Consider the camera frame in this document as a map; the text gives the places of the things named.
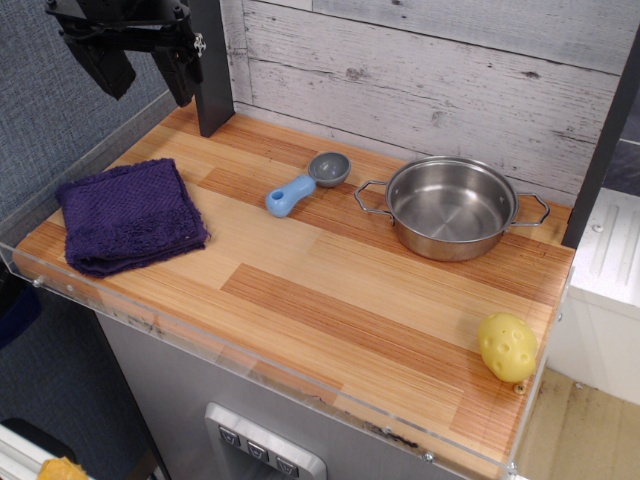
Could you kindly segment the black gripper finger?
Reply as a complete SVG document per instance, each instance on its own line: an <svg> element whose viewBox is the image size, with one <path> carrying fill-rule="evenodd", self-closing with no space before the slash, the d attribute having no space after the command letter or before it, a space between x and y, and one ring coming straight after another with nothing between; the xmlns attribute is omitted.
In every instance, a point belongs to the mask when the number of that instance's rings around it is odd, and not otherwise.
<svg viewBox="0 0 640 480"><path fill-rule="evenodd" d="M152 58L179 107L187 106L203 81L200 58L196 54L165 50Z"/></svg>
<svg viewBox="0 0 640 480"><path fill-rule="evenodd" d="M135 70L123 50L82 44L66 38L74 58L108 95L121 99L136 78Z"/></svg>

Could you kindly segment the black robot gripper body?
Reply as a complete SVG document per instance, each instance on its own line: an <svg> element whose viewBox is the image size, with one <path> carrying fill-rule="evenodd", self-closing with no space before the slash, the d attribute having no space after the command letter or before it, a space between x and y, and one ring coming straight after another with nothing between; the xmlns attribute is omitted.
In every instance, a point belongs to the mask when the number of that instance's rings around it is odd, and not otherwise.
<svg viewBox="0 0 640 480"><path fill-rule="evenodd" d="M204 39L191 27L180 1L47 1L65 42L82 47L156 53L163 50L189 63L204 53Z"/></svg>

